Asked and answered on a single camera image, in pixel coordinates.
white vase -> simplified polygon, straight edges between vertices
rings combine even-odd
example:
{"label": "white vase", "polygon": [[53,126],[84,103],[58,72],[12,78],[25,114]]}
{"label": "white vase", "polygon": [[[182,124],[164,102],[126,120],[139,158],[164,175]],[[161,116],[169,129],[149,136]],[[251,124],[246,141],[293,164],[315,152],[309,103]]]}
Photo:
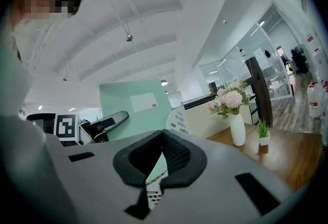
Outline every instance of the white vase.
{"label": "white vase", "polygon": [[235,146],[242,146],[245,144],[246,139],[246,132],[245,132],[245,124],[244,120],[242,119],[241,114],[233,115],[229,114],[229,123],[230,123],[230,130],[232,135],[232,140]]}
{"label": "white vase", "polygon": [[268,132],[266,137],[260,138],[260,146],[267,146],[270,141],[270,133]]}

brown tabletop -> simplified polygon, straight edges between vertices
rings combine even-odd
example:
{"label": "brown tabletop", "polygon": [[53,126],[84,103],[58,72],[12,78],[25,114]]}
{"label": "brown tabletop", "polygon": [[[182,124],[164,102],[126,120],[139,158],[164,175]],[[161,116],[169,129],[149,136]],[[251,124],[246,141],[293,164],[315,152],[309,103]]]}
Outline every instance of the brown tabletop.
{"label": "brown tabletop", "polygon": [[[310,181],[317,166],[320,134],[269,129],[269,145],[260,146],[257,126],[245,124],[245,129],[245,145],[236,147],[237,149],[278,175],[293,191]],[[233,146],[230,128],[208,139]]]}

wooden floor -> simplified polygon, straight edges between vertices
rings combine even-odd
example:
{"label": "wooden floor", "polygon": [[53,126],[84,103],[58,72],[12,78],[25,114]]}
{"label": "wooden floor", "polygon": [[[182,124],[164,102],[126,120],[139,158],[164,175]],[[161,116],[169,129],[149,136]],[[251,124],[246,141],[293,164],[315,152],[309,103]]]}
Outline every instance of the wooden floor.
{"label": "wooden floor", "polygon": [[272,100],[273,128],[301,133],[320,133],[321,120],[309,116],[308,95],[306,93],[311,82],[310,73],[291,75],[290,83],[294,88],[294,96]]}
{"label": "wooden floor", "polygon": [[309,183],[318,165],[321,135],[269,129],[269,145],[262,147],[257,126],[245,124],[245,129],[246,142],[241,147],[233,145],[230,128],[208,139],[234,146],[279,176],[293,191]]}

person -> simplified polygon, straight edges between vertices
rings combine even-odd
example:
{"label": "person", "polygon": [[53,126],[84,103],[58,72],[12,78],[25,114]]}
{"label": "person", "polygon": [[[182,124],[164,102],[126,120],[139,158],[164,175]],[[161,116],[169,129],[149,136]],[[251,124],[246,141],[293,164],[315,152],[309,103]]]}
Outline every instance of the person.
{"label": "person", "polygon": [[77,12],[81,0],[12,0],[1,24],[1,39],[21,59],[16,40],[26,37],[24,26],[32,19],[68,17]]}

flower bouquet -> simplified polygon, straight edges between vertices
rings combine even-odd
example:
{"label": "flower bouquet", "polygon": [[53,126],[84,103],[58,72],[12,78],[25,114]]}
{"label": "flower bouquet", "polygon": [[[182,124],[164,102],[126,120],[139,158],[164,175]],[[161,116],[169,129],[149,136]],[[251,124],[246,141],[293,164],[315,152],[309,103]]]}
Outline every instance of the flower bouquet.
{"label": "flower bouquet", "polygon": [[245,81],[234,80],[227,87],[220,88],[214,101],[208,104],[212,114],[216,113],[224,119],[229,119],[232,139],[236,146],[245,144],[245,125],[239,109],[250,102],[246,87]]}

